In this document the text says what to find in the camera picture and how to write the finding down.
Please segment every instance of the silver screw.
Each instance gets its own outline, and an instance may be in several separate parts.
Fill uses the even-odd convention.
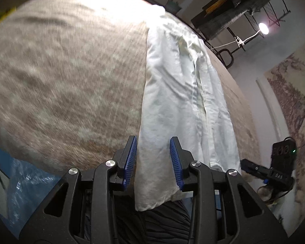
[[[193,167],[200,167],[201,166],[201,162],[198,161],[198,160],[194,160],[194,161],[191,162],[191,165]]]
[[[74,175],[74,174],[77,174],[78,173],[78,169],[77,168],[71,168],[70,170],[69,170],[69,174],[70,175]]]
[[[105,162],[105,165],[108,166],[108,167],[112,167],[115,165],[115,161],[113,160],[108,160],[107,162]]]
[[[231,176],[236,176],[237,173],[238,173],[237,170],[234,170],[234,169],[229,169],[228,170],[228,174],[231,175]]]

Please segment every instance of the black striped fabric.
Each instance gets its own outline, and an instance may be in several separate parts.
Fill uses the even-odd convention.
[[[135,211],[129,196],[116,196],[114,203],[120,244],[187,244],[190,217],[182,201],[144,212]]]

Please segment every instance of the yellow object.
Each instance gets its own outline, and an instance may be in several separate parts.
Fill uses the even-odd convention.
[[[11,13],[13,13],[14,11],[16,11],[16,7],[11,8],[8,12],[6,12],[5,14],[3,14],[0,17],[0,22],[3,21],[8,15],[10,15]]]
[[[213,11],[215,11],[218,7],[222,6],[227,0],[218,0],[217,2],[215,2],[213,5],[211,5],[210,7],[208,7],[206,9],[206,13],[207,14],[211,14]]]

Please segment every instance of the white garment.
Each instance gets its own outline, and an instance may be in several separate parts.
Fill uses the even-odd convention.
[[[182,148],[195,160],[213,169],[240,171],[220,79],[203,41],[165,11],[148,25],[147,77],[134,187],[139,211],[190,196],[177,192],[169,153],[172,136],[179,138]]]

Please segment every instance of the brown fuzzy blanket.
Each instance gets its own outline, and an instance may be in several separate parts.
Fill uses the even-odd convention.
[[[96,167],[129,135],[138,135],[147,53],[142,15],[148,6],[142,0],[31,0],[4,20],[0,148],[63,174],[71,166]],[[240,156],[259,162],[248,103],[217,58],[211,59]]]

